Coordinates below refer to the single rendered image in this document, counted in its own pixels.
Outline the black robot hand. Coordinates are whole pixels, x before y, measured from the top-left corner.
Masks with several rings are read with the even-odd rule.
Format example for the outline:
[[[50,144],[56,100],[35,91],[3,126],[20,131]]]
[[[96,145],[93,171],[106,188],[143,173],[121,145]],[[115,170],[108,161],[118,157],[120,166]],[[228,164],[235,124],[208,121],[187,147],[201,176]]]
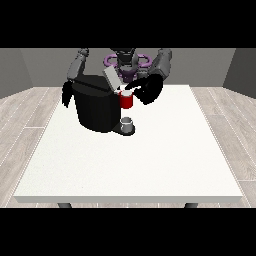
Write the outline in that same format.
[[[69,106],[70,100],[73,95],[72,85],[73,85],[73,82],[68,80],[63,84],[63,87],[62,87],[62,104],[65,107]]]
[[[159,74],[151,74],[147,78],[140,78],[129,83],[126,90],[133,89],[133,94],[144,104],[154,102],[163,89],[163,78]]]

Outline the red pod holder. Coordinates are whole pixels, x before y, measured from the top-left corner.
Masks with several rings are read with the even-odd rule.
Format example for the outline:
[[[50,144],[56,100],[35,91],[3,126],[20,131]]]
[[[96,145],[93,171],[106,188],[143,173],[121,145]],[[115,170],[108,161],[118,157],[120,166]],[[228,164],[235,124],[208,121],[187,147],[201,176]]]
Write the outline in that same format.
[[[133,92],[129,90],[123,90],[120,92],[120,107],[123,109],[129,109],[133,106]]]

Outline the black coffee machine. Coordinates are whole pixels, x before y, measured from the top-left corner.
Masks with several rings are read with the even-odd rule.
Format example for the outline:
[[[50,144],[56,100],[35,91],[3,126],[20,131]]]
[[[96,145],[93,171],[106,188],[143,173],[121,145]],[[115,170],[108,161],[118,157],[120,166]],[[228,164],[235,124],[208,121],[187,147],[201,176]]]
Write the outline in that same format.
[[[123,136],[135,133],[135,126],[125,133],[121,129],[121,107],[106,78],[98,75],[79,75],[72,84],[79,122],[94,132],[116,132]]]

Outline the pale grey machine lid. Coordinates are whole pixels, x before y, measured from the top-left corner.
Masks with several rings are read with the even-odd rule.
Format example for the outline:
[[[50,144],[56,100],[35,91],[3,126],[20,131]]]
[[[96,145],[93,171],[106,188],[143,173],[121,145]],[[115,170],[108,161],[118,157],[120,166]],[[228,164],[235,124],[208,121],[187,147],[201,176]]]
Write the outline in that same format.
[[[122,84],[113,66],[105,68],[103,70],[103,74],[113,91],[115,91]]]

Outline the small grey cup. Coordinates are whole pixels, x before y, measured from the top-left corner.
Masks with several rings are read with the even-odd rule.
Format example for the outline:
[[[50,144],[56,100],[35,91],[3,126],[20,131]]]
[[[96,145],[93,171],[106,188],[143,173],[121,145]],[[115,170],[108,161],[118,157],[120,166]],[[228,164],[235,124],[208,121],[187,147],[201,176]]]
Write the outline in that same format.
[[[129,133],[133,129],[133,121],[130,117],[123,117],[120,120],[121,123],[121,131],[124,133]]]

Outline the white table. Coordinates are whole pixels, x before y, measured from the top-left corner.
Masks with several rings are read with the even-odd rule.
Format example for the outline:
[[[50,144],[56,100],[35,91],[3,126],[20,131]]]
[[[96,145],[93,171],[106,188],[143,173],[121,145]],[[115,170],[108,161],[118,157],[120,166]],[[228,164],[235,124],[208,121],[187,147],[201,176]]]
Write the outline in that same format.
[[[131,136],[58,105],[14,193],[20,203],[233,203],[242,193],[194,95],[167,85],[127,112]]]

